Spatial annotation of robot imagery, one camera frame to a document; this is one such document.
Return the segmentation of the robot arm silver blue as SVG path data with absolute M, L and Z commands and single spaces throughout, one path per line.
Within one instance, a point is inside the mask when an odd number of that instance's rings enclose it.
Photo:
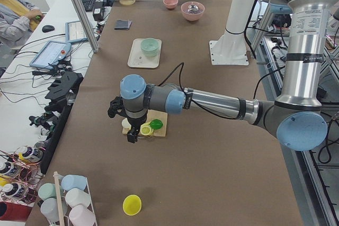
M 296 151 L 311 150 L 327 136 L 327 124 L 320 115 L 317 87 L 324 61 L 326 29 L 331 7 L 338 0 L 271 0 L 292 10 L 288 52 L 281 94 L 274 101 L 245 100 L 174 85 L 148 84 L 136 74 L 121 80 L 117 106 L 131 124 L 127 139 L 135 143 L 149 110 L 179 114 L 197 106 L 228 120 L 244 120 L 259 126 Z

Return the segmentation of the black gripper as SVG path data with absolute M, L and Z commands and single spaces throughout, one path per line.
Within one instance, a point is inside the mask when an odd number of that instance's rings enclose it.
M 127 140 L 130 143 L 136 143 L 138 141 L 141 125 L 144 124 L 145 121 L 141 119 L 128 119 L 128 122 L 130 123 L 131 128 L 127 133 Z

